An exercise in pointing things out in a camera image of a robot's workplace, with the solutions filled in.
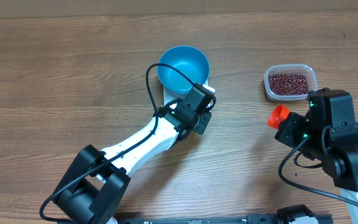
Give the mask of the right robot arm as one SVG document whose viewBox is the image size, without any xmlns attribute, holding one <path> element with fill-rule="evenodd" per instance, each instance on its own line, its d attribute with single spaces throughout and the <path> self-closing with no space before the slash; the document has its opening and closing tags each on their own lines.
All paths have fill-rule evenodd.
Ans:
<svg viewBox="0 0 358 224">
<path fill-rule="evenodd" d="M 358 122 L 350 93 L 323 88 L 306 97 L 308 112 L 302 116 L 278 105 L 268 119 L 277 130 L 275 139 L 291 147 L 278 168 L 279 177 L 298 189 L 345 202 L 353 223 L 358 223 Z M 340 195 L 297 184 L 283 176 L 283 166 L 293 157 L 319 160 L 318 168 L 333 179 Z"/>
</svg>

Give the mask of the orange scoop with blue handle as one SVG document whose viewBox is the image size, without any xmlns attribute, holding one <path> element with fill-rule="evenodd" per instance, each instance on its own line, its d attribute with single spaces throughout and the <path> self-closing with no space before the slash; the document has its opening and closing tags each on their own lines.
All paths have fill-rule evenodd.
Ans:
<svg viewBox="0 0 358 224">
<path fill-rule="evenodd" d="M 283 104 L 278 105 L 270 114 L 267 125 L 273 129 L 278 129 L 279 124 L 287 119 L 290 110 Z"/>
</svg>

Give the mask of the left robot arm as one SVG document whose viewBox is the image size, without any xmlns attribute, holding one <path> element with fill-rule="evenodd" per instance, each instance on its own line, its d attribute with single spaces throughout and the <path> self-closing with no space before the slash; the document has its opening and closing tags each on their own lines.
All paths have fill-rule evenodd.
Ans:
<svg viewBox="0 0 358 224">
<path fill-rule="evenodd" d="M 214 94 L 210 86 L 197 83 L 183 99 L 159 108 L 146 127 L 123 142 L 100 151 L 84 147 L 52 194 L 52 202 L 69 217 L 67 222 L 115 223 L 131 175 L 191 132 L 203 134 Z"/>
</svg>

